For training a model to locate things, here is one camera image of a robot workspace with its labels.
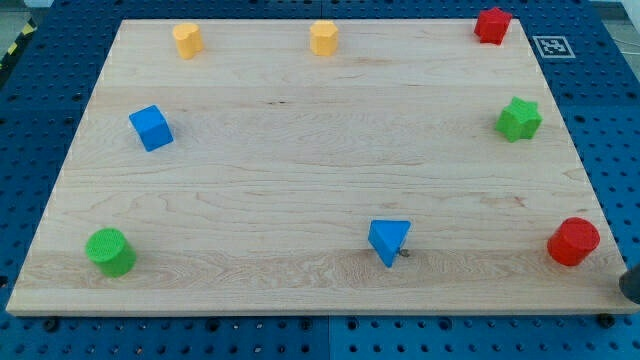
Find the blue triangular prism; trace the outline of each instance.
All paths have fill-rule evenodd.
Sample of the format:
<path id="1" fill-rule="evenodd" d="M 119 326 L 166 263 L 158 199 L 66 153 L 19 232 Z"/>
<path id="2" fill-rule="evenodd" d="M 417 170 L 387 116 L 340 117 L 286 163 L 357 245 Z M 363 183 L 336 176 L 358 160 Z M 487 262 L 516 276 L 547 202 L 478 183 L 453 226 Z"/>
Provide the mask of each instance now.
<path id="1" fill-rule="evenodd" d="M 369 242 L 387 267 L 393 265 L 393 260 L 402 248 L 410 227 L 409 221 L 373 220 L 371 222 Z"/>

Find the green block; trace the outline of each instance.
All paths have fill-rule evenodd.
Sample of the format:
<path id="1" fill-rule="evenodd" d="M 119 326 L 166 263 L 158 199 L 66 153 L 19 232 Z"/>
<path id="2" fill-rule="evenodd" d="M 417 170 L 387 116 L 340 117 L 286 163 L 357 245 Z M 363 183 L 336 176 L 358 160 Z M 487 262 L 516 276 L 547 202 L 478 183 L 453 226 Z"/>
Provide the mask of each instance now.
<path id="1" fill-rule="evenodd" d="M 95 232 L 85 246 L 85 253 L 100 271 L 109 277 L 119 277 L 136 263 L 136 253 L 119 230 L 106 228 Z"/>
<path id="2" fill-rule="evenodd" d="M 509 142 L 514 142 L 519 139 L 532 139 L 541 123 L 538 103 L 514 96 L 511 104 L 502 110 L 496 130 L 503 133 Z"/>

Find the yellow and black tape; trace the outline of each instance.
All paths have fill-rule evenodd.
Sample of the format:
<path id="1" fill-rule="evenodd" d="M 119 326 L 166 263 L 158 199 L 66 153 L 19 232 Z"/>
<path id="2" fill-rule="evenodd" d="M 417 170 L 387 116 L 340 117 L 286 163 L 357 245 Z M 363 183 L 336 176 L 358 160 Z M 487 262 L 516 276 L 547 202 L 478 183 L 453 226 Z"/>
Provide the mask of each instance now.
<path id="1" fill-rule="evenodd" d="M 6 54 L 2 57 L 2 61 L 0 61 L 0 88 L 2 88 L 5 82 L 9 79 L 11 71 L 18 63 L 18 60 L 20 60 L 20 57 L 27 48 L 27 44 L 29 44 L 31 38 L 33 38 L 33 34 L 36 30 L 38 30 L 38 26 L 35 21 L 33 21 L 33 19 L 29 19 L 16 40 L 11 44 L 11 46 L 9 46 Z"/>

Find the wood grain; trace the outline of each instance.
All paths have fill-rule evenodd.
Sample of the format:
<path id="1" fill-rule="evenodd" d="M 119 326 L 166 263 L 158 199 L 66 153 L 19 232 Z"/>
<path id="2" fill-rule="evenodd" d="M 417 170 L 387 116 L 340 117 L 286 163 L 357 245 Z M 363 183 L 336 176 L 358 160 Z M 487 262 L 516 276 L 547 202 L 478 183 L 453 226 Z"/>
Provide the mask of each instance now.
<path id="1" fill-rule="evenodd" d="M 472 20 L 124 21 L 8 304 L 14 315 L 572 314 L 640 308 L 518 21 L 502 46 Z M 493 127 L 538 101 L 531 141 Z M 157 104 L 175 141 L 147 153 L 128 115 Z M 599 229 L 578 267 L 546 241 L 569 216 Z M 387 269 L 373 219 L 413 225 Z M 121 229 L 138 253 L 108 279 L 83 254 Z"/>

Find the blue pegboard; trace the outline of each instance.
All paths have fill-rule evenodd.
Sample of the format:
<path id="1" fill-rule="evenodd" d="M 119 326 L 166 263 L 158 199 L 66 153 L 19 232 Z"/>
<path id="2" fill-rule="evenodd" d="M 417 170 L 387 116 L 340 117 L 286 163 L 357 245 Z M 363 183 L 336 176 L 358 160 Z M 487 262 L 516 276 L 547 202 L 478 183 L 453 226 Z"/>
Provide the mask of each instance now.
<path id="1" fill-rule="evenodd" d="M 493 6 L 574 59 L 534 51 L 628 265 L 640 262 L 640 84 L 586 0 L 57 0 L 0 90 L 0 359 L 640 358 L 640 317 L 16 319 L 4 311 L 122 19 L 475 18 Z"/>

